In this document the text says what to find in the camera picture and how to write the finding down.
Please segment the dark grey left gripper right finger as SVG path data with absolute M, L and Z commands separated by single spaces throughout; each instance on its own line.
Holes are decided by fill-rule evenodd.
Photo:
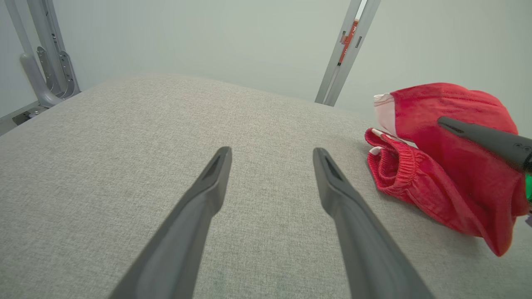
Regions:
M 324 148 L 314 148 L 320 202 L 334 219 L 354 299 L 433 299 L 434 295 L 363 197 Z

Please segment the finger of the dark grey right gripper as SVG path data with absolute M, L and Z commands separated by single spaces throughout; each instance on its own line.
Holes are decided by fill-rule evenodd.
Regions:
M 530 138 L 492 127 L 464 123 L 449 117 L 440 117 L 438 124 L 452 134 L 500 156 L 520 172 L 532 172 L 532 140 Z

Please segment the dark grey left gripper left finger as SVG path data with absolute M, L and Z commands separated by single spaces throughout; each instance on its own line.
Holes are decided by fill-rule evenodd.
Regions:
M 211 219 L 224 204 L 231 164 L 231 148 L 219 148 L 114 288 L 110 298 L 193 297 Z

